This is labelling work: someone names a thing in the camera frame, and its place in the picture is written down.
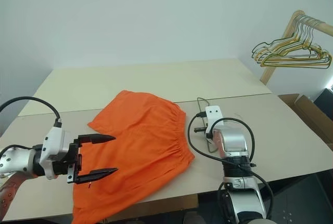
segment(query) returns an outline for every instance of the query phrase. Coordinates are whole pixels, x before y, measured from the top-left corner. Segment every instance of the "white table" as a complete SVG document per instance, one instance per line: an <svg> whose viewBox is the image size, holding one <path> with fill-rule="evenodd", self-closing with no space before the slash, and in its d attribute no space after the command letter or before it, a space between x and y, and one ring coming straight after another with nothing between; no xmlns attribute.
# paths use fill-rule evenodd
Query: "white table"
<svg viewBox="0 0 333 224"><path fill-rule="evenodd" d="M172 73L174 68L177 67L176 64L170 65L172 69L167 72L163 72L160 67L159 73L149 80L151 83L144 84L142 83L143 80L140 81L141 78L138 77L136 80L131 79L132 87L126 87L129 82L119 80L117 81L119 88L113 88L109 85L110 82L108 84L104 80L99 81L100 76L95 76L94 79L90 77L87 80L87 83L90 81L88 84L84 84L77 79L78 77L83 78L84 74L87 74L86 70L89 69L73 69L73 72L55 71L41 85L35 96L50 101L58 108L62 112L63 127L74 135L93 133L86 124L121 89L142 90L152 93L159 91L159 95L164 93L167 99L170 99L169 95L170 97L174 96L172 98L174 101L190 101L179 103L187 114L187 122L199 111L197 103L191 100L195 100L196 97L221 98L210 100L210 102L219 105L225 116L239 118L252 128L256 137L256 151L253 161L257 163L257 167L254 171L267 181L333 168L331 162L333 161L333 153L331 150L288 106L278 97L270 94L270 91L258 82L239 61L209 61L206 68L210 68L209 71L215 71L215 73L208 72L213 75L207 81L205 81L206 73L200 73L202 72L202 66L206 63L195 63L196 65L192 63L192 66L180 65L184 71L179 71L178 75L175 75L177 72ZM150 65L146 68L147 73L151 72ZM106 68L93 68L93 73L98 74L99 69ZM221 69L225 71L225 73L222 73L223 75L218 72ZM134 72L135 69L130 67L129 70ZM64 80L59 74L67 74L66 79ZM192 81L185 79L176 84L177 86L174 85L166 91L161 91L160 85L166 83L166 76L170 76L170 74L175 77L178 76L179 80L184 79L182 77L184 74L187 74L186 79L195 79L198 76L200 77L198 81L203 82L201 86L196 87L193 86ZM218 83L216 82L213 87L210 87L212 79L215 79ZM94 88L98 84L102 84L103 88ZM90 97L90 99L95 98L91 96L94 93L98 94L96 101L91 103L85 100L85 96ZM37 104L33 105L32 103L29 103L20 115L0 139L1 144L6 146L16 143L32 146L42 143L54 121L54 115L49 114L46 108L40 108ZM201 126L201 124L201 121L197 121L194 123L194 127ZM202 133L192 133L191 136L198 148L207 151ZM199 154L195 154L195 156L196 158L187 171L158 192L144 199L144 201L216 190L223 176L221 164ZM31 204L32 199L38 199L38 201ZM64 176L51 181L42 177L28 180L20 187L5 220L40 218L71 212L72 185L66 183Z"/></svg>

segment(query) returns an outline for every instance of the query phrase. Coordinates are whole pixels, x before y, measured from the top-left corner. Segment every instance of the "orange shorts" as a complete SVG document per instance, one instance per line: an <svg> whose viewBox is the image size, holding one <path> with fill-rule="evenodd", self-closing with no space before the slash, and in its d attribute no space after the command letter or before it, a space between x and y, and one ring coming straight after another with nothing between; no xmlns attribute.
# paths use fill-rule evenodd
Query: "orange shorts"
<svg viewBox="0 0 333 224"><path fill-rule="evenodd" d="M117 167L99 181L74 185L73 224L96 223L154 193L194 159L185 138L185 113L149 93L120 92L88 124L117 139L86 143L80 174Z"/></svg>

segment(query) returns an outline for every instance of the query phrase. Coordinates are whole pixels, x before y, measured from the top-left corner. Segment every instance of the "wooden clothes rack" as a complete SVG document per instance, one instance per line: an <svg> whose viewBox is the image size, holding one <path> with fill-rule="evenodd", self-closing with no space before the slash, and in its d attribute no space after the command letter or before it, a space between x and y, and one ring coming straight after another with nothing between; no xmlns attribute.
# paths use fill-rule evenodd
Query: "wooden clothes rack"
<svg viewBox="0 0 333 224"><path fill-rule="evenodd" d="M288 38L293 35L295 32L295 29L293 27L293 21L298 15L305 15L304 11L297 10L294 12L289 20L289 23L282 35L282 38ZM323 33L326 33L333 37L333 26L326 24L326 23L320 23L313 27L314 29L317 29L318 31L321 31ZM276 67L266 67L263 74L261 75L260 81L266 85L268 81L270 80L271 76L273 75Z"/></svg>

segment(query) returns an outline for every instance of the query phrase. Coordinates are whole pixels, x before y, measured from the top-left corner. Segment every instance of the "robotic arm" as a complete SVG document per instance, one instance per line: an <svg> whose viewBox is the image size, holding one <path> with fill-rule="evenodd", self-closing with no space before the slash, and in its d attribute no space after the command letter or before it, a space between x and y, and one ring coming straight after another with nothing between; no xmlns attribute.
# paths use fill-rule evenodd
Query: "robotic arm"
<svg viewBox="0 0 333 224"><path fill-rule="evenodd" d="M5 106L21 99L35 100L48 105L41 99L20 97L4 103L0 106L0 112ZM82 164L79 148L82 144L104 143L114 140L115 137L101 134L80 135L73 141L69 133L62 129L59 113L55 109L54 111L57 118L43 144L32 148L13 144L0 152L0 221L5 217L18 188L25 180L44 175L51 180L56 179L58 175L67 175L67 183L80 184L102 179L118 170L104 168L90 171L87 175L79 175Z"/></svg>
<svg viewBox="0 0 333 224"><path fill-rule="evenodd" d="M190 141L190 126L196 117L206 117L207 127L195 128L194 132L205 131L207 140L214 144L221 158L205 154ZM252 152L249 157L245 137L239 128L224 125L225 120L232 120L243 124L251 134ZM269 213L266 213L263 200L260 195L257 181L258 177L269 188L259 175L251 171L255 166L250 161L254 155L254 136L250 127L243 121L223 117L219 106L208 106L205 112L198 113L190 122L188 127L188 141L192 148L198 153L220 161L223 164L224 178L218 190L218 204L226 223L230 224L271 224L270 219L273 198Z"/></svg>

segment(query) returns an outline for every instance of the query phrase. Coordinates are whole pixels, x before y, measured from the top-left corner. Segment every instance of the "cable connector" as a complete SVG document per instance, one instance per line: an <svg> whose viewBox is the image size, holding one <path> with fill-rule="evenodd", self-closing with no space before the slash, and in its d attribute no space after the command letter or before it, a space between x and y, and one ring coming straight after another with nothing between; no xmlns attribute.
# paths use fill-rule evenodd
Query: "cable connector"
<svg viewBox="0 0 333 224"><path fill-rule="evenodd" d="M206 113L206 111L201 111L196 114L196 117L207 117L207 113Z"/></svg>

